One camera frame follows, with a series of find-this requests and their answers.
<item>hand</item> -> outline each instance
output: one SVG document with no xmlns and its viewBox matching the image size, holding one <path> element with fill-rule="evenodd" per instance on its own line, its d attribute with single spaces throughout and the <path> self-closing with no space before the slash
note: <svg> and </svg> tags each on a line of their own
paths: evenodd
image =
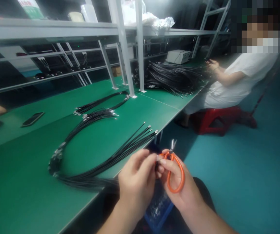
<svg viewBox="0 0 280 234">
<path fill-rule="evenodd" d="M 212 60 L 212 59 L 210 59 L 210 61 L 211 61 L 212 63 L 210 63 L 209 61 L 207 61 L 206 64 L 207 64 L 207 67 L 208 67 L 211 71 L 213 71 L 214 69 L 216 69 L 216 68 L 219 67 L 219 63 L 218 63 L 217 61 L 214 61 L 214 60 Z"/>
<path fill-rule="evenodd" d="M 156 154 L 141 149 L 130 157 L 118 175 L 120 198 L 117 205 L 135 224 L 144 216 L 153 197 L 156 158 Z"/>
<path fill-rule="evenodd" d="M 163 154 L 166 154 L 169 150 L 164 149 Z M 158 166 L 157 175 L 161 179 L 164 189 L 167 192 L 168 197 L 171 199 L 172 203 L 178 208 L 180 213 L 184 215 L 186 212 L 190 212 L 193 210 L 197 210 L 200 205 L 204 204 L 202 196 L 197 188 L 197 185 L 194 182 L 194 179 L 188 169 L 186 168 L 185 164 L 182 162 L 181 159 L 178 158 L 180 161 L 184 173 L 185 173 L 185 182 L 183 189 L 178 193 L 172 193 L 168 189 L 167 186 L 167 175 L 168 171 L 171 171 L 171 178 L 170 178 L 170 185 L 172 188 L 176 189 L 181 181 L 181 171 L 176 162 L 160 159 Z"/>
</svg>

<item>orange scissors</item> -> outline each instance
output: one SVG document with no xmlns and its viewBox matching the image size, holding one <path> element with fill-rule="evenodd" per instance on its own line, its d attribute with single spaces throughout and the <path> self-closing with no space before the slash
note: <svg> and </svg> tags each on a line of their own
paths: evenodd
<svg viewBox="0 0 280 234">
<path fill-rule="evenodd" d="M 177 141 L 175 141 L 174 139 L 172 139 L 171 148 L 170 148 L 169 152 L 167 152 L 166 154 L 160 154 L 160 156 L 163 156 L 164 159 L 167 159 L 168 156 L 170 156 L 171 161 L 176 160 L 177 164 L 179 165 L 180 171 L 181 171 L 181 182 L 180 182 L 180 184 L 179 184 L 179 186 L 178 186 L 177 189 L 173 189 L 173 188 L 171 187 L 171 185 L 170 185 L 171 171 L 168 172 L 168 176 L 167 176 L 167 186 L 168 186 L 170 192 L 172 192 L 172 193 L 178 193 L 178 192 L 180 192 L 180 191 L 183 189 L 184 181 L 185 181 L 185 174 L 184 174 L 183 167 L 182 167 L 180 161 L 178 160 L 178 158 L 176 157 L 176 155 L 173 153 L 173 149 L 175 148 L 176 143 L 177 143 Z"/>
</svg>

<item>scissors blade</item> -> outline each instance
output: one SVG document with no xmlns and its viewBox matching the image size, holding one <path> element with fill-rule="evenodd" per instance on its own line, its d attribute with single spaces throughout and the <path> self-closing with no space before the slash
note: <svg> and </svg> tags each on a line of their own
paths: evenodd
<svg viewBox="0 0 280 234">
<path fill-rule="evenodd" d="M 172 139 L 172 142 L 171 142 L 171 151 L 173 151 L 173 150 L 175 149 L 176 143 L 177 143 L 177 140 L 175 141 L 174 139 Z"/>
</svg>

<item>plastic bag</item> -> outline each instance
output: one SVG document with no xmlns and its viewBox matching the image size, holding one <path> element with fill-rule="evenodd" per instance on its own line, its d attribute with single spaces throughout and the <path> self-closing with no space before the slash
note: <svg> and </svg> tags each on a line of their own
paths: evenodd
<svg viewBox="0 0 280 234">
<path fill-rule="evenodd" d="M 136 26 L 136 4 L 134 0 L 121 0 L 121 8 L 123 11 L 124 25 Z M 151 26 L 155 30 L 169 29 L 175 22 L 172 17 L 166 19 L 159 19 L 150 12 L 146 12 L 146 7 L 142 1 L 142 22 L 144 26 Z"/>
</svg>

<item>scissors handle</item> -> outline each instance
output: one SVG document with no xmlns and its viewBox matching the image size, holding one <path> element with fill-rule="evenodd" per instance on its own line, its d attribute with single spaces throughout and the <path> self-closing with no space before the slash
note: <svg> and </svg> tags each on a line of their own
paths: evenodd
<svg viewBox="0 0 280 234">
<path fill-rule="evenodd" d="M 174 153 L 171 153 L 169 154 L 169 152 L 167 152 L 166 154 L 160 154 L 160 156 L 163 156 L 164 159 L 167 159 L 168 156 L 170 156 L 170 160 L 171 161 L 176 161 L 179 168 L 180 168 L 180 171 L 181 171 L 181 181 L 180 181 L 180 184 L 178 186 L 177 189 L 173 189 L 170 185 L 170 177 L 171 177 L 171 171 L 168 172 L 168 176 L 167 176 L 167 186 L 168 186 L 168 189 L 170 190 L 170 192 L 172 193 L 178 193 L 180 192 L 182 189 L 183 189 L 183 186 L 184 186 L 184 181 L 185 181 L 185 174 L 184 174 L 184 170 L 183 170 L 183 167 L 180 163 L 180 161 L 178 160 L 178 158 L 175 156 Z"/>
</svg>

